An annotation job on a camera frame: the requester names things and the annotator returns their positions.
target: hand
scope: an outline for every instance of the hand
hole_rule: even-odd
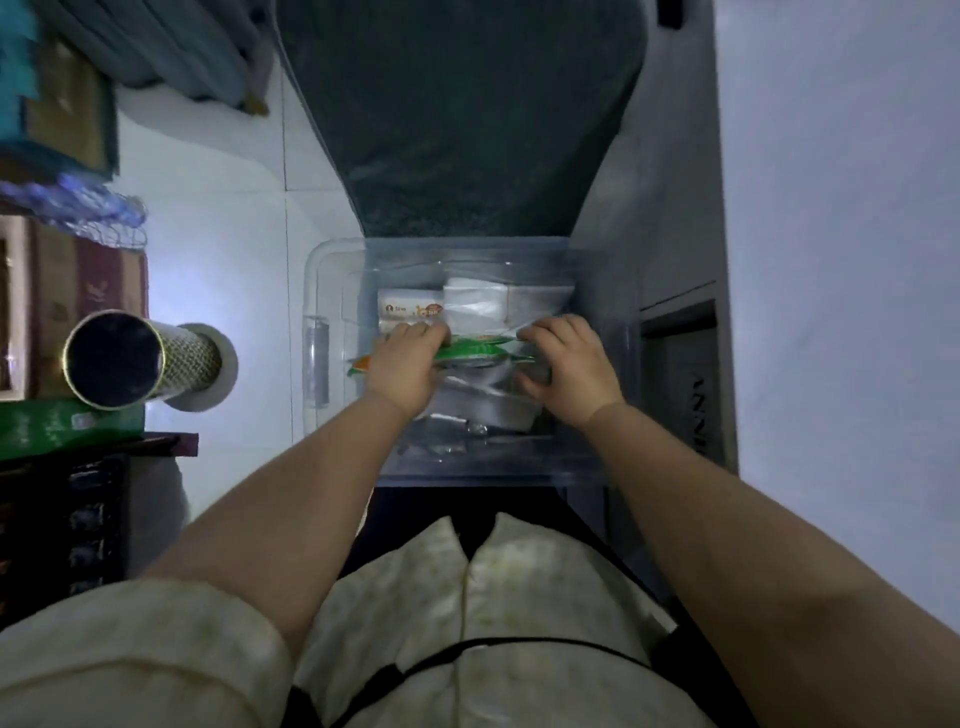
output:
[[[624,401],[600,337],[580,316],[540,319],[518,337],[536,344],[553,369],[550,384],[517,374],[520,386],[568,425],[584,427],[608,404]]]
[[[437,388],[433,357],[450,336],[443,323],[400,324],[373,344],[367,370],[367,395],[389,400],[413,420]]]

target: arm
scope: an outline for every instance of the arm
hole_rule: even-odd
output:
[[[449,329],[398,326],[378,342],[366,394],[191,523],[146,578],[202,581],[272,621],[294,657],[347,560],[380,468],[433,393]]]
[[[960,638],[822,531],[624,403],[579,317],[522,332],[762,725],[960,725]]]

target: cream shirt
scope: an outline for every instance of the cream shirt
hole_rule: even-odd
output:
[[[293,665],[273,625],[204,584],[139,580],[0,633],[0,725],[279,725],[291,683],[329,726],[379,669],[481,637],[597,643],[649,665],[675,624],[596,551],[497,516],[468,562],[449,519],[339,580]],[[600,650],[474,648],[358,713],[373,726],[710,726],[680,689]]]

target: storage box handle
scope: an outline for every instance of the storage box handle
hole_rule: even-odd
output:
[[[317,316],[303,320],[303,397],[314,409],[330,404],[330,324]]]

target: gold patterned tin can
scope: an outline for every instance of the gold patterned tin can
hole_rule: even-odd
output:
[[[205,389],[222,361],[216,344],[201,333],[107,310],[73,328],[61,366],[74,395],[111,410]]]

